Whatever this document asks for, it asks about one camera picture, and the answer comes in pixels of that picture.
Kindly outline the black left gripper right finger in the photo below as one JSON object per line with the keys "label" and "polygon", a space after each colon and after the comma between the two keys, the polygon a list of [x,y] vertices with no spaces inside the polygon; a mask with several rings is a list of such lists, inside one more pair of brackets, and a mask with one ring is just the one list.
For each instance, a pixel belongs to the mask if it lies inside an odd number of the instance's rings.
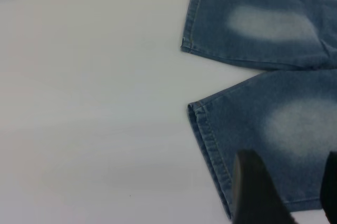
{"label": "black left gripper right finger", "polygon": [[322,180],[322,208],[331,224],[336,223],[336,152],[330,152]]}

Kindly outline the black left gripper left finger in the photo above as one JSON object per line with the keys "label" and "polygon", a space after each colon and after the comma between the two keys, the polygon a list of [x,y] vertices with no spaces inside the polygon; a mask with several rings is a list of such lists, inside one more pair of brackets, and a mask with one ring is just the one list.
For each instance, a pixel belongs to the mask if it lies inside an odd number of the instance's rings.
{"label": "black left gripper left finger", "polygon": [[233,169],[233,223],[295,223],[261,157],[237,152]]}

